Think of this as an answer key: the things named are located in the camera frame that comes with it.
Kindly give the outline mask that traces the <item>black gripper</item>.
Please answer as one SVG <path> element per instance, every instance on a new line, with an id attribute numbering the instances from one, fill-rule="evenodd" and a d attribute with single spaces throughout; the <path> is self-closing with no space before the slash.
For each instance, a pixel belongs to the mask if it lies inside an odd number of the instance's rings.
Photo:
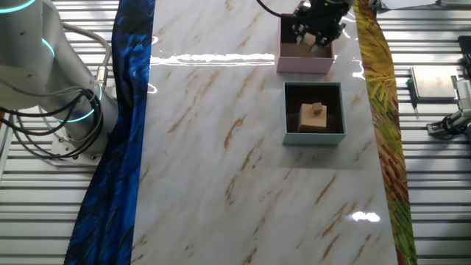
<path id="1" fill-rule="evenodd" d="M 348 0 L 303 0 L 295 9 L 293 15 L 294 33 L 297 44 L 300 45 L 305 33 L 315 36 L 311 52 L 328 47 L 333 39 L 340 36 L 345 24 L 341 19 L 350 10 Z"/>

